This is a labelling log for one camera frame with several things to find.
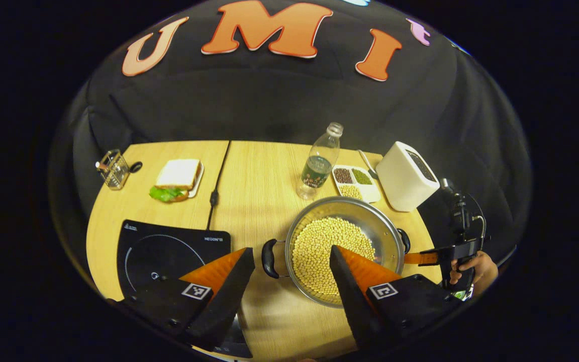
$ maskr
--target lettuce leaf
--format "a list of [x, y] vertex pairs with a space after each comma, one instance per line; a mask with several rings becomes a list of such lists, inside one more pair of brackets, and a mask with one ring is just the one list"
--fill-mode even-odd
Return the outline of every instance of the lettuce leaf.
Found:
[[184, 195], [187, 193], [187, 190], [180, 190], [180, 189], [159, 189], [155, 186], [149, 190], [149, 196], [160, 200], [162, 202], [171, 202], [171, 200], [179, 197], [180, 195]]

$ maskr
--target bottle label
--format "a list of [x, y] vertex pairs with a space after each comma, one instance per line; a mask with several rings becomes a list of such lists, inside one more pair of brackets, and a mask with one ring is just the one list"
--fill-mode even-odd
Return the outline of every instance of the bottle label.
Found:
[[311, 188], [320, 188], [328, 179], [331, 163], [321, 156], [311, 156], [303, 167], [301, 180]]

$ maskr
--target orange letter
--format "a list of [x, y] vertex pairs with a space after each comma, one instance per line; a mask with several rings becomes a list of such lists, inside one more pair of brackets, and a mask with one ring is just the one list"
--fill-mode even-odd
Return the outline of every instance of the orange letter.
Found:
[[171, 43], [171, 38], [173, 34], [177, 30], [177, 28], [184, 22], [189, 20], [189, 17], [185, 17], [179, 20], [166, 25], [165, 27], [160, 29], [160, 39], [158, 39], [158, 44], [156, 44], [156, 48], [153, 50], [153, 53], [147, 57], [147, 59], [138, 59], [140, 55], [140, 50], [142, 50], [142, 46], [144, 45], [145, 41], [153, 35], [153, 33], [149, 35], [145, 35], [138, 39], [135, 43], [129, 46], [129, 51], [127, 52], [126, 57], [124, 57], [124, 64], [122, 64], [122, 73], [126, 76], [134, 76], [140, 73], [144, 73], [149, 69], [153, 68], [156, 64], [165, 57], [167, 53], [168, 46]]
[[200, 49], [203, 54], [236, 50], [239, 45], [234, 41], [236, 28], [243, 35], [249, 50], [257, 50], [282, 29], [278, 40], [269, 44], [272, 53], [313, 58], [317, 56], [313, 44], [319, 25], [324, 18], [333, 14], [332, 10], [319, 5], [297, 3], [275, 16], [269, 16], [267, 9], [258, 0], [227, 4], [218, 11], [223, 12], [223, 18], [218, 23], [214, 37]]
[[370, 29], [370, 34], [374, 37], [370, 51], [363, 62], [358, 62], [354, 68], [365, 76], [383, 82], [388, 79], [385, 69], [388, 68], [395, 50], [401, 49], [402, 44], [381, 30]]

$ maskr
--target spoon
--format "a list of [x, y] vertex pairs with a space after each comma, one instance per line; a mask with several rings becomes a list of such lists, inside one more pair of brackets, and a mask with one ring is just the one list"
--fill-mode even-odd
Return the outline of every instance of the spoon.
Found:
[[370, 165], [370, 161], [368, 161], [367, 157], [365, 156], [365, 153], [363, 153], [363, 151], [361, 151], [360, 149], [357, 149], [357, 151], [359, 151], [361, 157], [363, 158], [363, 161], [368, 166], [368, 173], [370, 174], [370, 176], [372, 176], [373, 179], [379, 179], [379, 176], [376, 174], [376, 171], [374, 171], [374, 169]]

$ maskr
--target white toaster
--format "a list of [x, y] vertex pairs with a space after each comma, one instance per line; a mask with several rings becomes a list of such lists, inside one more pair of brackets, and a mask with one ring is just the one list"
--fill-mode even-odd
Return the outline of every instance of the white toaster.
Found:
[[375, 167], [391, 208], [413, 211], [439, 188], [439, 181], [411, 146], [395, 142]]

